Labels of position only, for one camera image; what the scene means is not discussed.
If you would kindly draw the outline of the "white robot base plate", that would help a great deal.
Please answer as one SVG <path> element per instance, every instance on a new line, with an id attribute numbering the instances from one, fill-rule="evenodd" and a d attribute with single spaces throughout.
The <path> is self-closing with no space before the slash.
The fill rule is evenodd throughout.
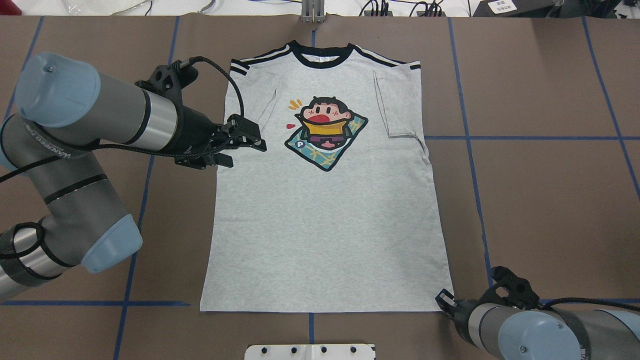
<path id="1" fill-rule="evenodd" d="M 375 360 L 374 344 L 256 344 L 249 346 L 245 360 Z"/>

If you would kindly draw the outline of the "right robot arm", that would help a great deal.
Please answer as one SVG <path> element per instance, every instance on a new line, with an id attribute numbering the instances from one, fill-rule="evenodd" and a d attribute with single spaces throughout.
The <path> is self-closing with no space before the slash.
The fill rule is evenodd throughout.
<path id="1" fill-rule="evenodd" d="M 525 305 L 487 292 L 457 300 L 442 289 L 435 302 L 467 343 L 498 360 L 637 360 L 639 313 L 624 304 L 571 311 Z"/>

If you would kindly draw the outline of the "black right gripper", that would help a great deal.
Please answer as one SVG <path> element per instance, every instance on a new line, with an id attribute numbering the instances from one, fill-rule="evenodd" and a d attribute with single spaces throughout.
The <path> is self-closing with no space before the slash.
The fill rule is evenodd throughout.
<path id="1" fill-rule="evenodd" d="M 458 333 L 469 332 L 469 319 L 471 312 L 476 308 L 476 300 L 455 300 L 454 295 L 443 288 L 436 296 L 435 302 L 442 312 L 454 322 Z"/>

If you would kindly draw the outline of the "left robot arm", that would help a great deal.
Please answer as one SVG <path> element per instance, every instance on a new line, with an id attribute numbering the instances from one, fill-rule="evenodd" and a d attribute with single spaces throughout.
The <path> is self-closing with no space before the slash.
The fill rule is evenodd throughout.
<path id="1" fill-rule="evenodd" d="M 204 170 L 232 167 L 225 150 L 267 150 L 224 69 L 238 112 L 215 124 L 184 104 L 183 89 L 199 75 L 197 63 L 219 69 L 199 55 L 160 64 L 147 80 L 131 84 L 52 52 L 26 61 L 14 91 L 17 111 L 1 125 L 1 164 L 9 170 L 1 180 L 25 174 L 50 214 L 1 234 L 2 301 L 78 265 L 92 274 L 105 271 L 141 248 L 137 222 L 94 151 L 169 157 Z"/>

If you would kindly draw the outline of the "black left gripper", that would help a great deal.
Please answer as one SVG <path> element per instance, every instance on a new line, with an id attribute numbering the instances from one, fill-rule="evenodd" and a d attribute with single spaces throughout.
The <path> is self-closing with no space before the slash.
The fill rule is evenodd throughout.
<path id="1" fill-rule="evenodd" d="M 222 150 L 252 148 L 267 151 L 259 125 L 253 121 L 232 114 L 223 127 L 212 123 L 202 112 L 189 107 L 183 109 L 183 121 L 174 144 L 174 164 L 204 170 L 206 167 L 222 166 L 232 168 L 233 158 L 219 153 Z"/>

